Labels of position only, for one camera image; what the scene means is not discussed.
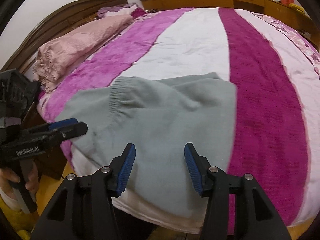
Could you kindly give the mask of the person's left hand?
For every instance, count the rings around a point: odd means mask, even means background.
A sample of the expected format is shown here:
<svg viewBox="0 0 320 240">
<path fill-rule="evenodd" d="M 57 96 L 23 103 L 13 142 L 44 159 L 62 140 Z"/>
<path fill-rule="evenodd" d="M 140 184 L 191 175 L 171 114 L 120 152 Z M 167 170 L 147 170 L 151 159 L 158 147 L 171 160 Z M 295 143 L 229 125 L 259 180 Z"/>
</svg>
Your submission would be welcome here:
<svg viewBox="0 0 320 240">
<path fill-rule="evenodd" d="M 19 183 L 20 177 L 10 168 L 1 168 L 1 189 L 10 198 L 15 198 L 10 182 Z M 25 188 L 32 193 L 36 193 L 39 189 L 39 176 L 35 163 L 33 163 L 33 169 L 28 174 Z"/>
</svg>

